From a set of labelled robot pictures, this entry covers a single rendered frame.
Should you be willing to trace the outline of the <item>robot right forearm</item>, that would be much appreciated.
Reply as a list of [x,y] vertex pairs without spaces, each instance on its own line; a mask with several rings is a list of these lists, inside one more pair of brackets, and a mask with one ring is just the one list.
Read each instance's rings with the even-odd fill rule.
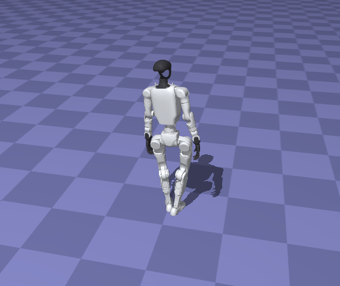
[[195,125],[196,123],[195,123],[193,112],[190,113],[190,119],[191,119],[191,121],[188,121],[186,123],[186,125],[189,129],[191,136],[192,136],[192,140],[194,141],[195,137],[198,137],[198,139],[200,140],[200,137],[198,135],[198,131],[197,131],[197,128],[196,128],[196,125]]

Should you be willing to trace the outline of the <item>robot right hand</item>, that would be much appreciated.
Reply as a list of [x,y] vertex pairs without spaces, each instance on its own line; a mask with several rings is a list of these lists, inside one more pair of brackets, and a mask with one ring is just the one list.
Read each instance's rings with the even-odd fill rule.
[[196,155],[193,156],[193,157],[195,157],[195,158],[193,158],[194,160],[197,160],[199,158],[199,152],[200,152],[200,144],[199,143],[200,143],[200,141],[199,141],[198,137],[195,137],[194,138],[194,144],[195,144],[196,148],[194,149],[194,152],[196,151]]

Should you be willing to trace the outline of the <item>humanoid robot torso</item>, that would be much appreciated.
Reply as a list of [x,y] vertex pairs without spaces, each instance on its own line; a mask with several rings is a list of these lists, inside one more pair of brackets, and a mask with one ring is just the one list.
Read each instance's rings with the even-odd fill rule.
[[[168,83],[169,84],[169,83]],[[181,114],[180,98],[175,92],[174,83],[169,84],[166,89],[157,89],[157,83],[150,90],[154,115],[159,124],[165,125],[161,133],[161,145],[166,147],[178,147],[177,139],[179,131],[176,130],[176,122],[179,121]]]

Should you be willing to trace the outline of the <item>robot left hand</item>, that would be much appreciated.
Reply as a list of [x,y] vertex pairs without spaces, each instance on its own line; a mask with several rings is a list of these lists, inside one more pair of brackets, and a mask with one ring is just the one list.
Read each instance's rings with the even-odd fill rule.
[[145,133],[145,139],[146,139],[146,150],[149,154],[154,154],[153,148],[151,147],[151,137],[149,137],[148,133]]

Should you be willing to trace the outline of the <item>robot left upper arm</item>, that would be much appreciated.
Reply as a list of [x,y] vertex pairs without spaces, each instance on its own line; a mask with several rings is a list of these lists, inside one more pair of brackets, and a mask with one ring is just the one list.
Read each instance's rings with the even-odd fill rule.
[[144,107],[145,107],[145,116],[146,117],[154,117],[154,110],[152,109],[152,101],[150,90],[152,86],[147,87],[144,89],[142,95],[144,96]]

